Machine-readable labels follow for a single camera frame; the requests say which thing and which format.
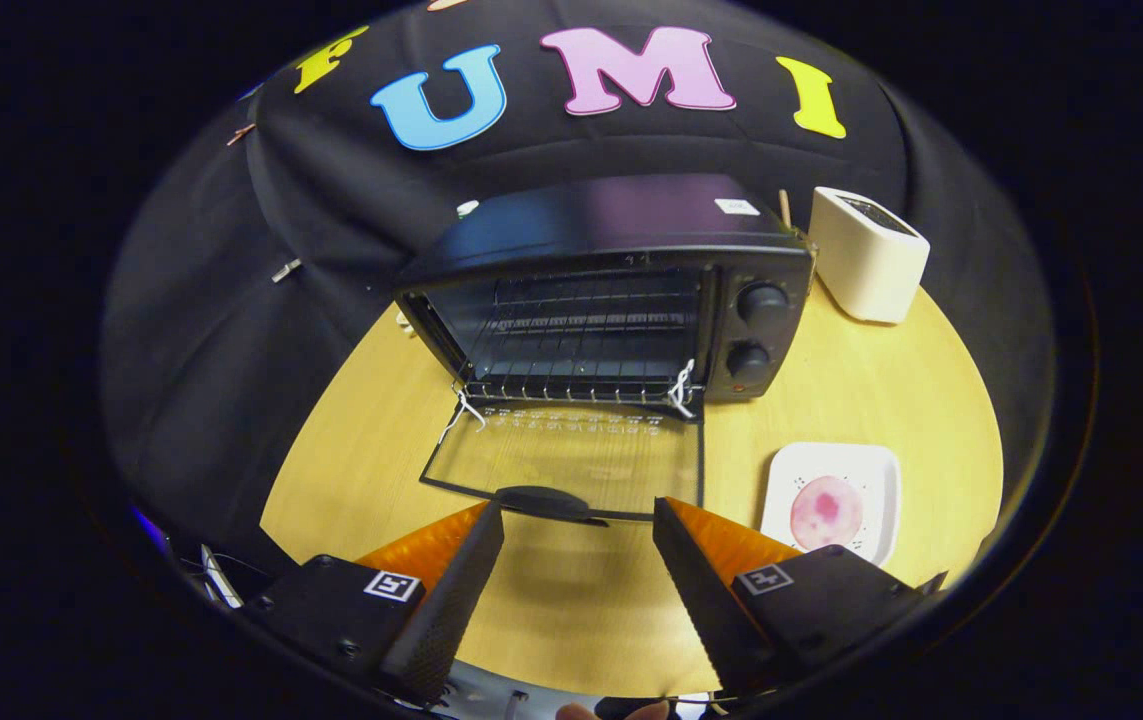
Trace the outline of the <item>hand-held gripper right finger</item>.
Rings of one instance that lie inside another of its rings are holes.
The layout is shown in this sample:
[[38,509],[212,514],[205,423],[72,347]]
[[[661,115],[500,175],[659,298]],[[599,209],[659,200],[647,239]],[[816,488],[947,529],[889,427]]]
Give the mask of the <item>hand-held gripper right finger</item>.
[[655,498],[652,539],[732,694],[800,682],[846,659],[948,577],[910,585],[840,544],[804,552],[676,497]]

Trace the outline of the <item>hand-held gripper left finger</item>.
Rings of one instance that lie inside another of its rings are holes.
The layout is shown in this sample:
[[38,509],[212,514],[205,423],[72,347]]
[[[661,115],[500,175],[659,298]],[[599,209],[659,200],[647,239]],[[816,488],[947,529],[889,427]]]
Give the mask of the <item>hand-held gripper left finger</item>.
[[483,501],[361,559],[312,557],[246,614],[346,682],[435,705],[503,541],[501,507]]

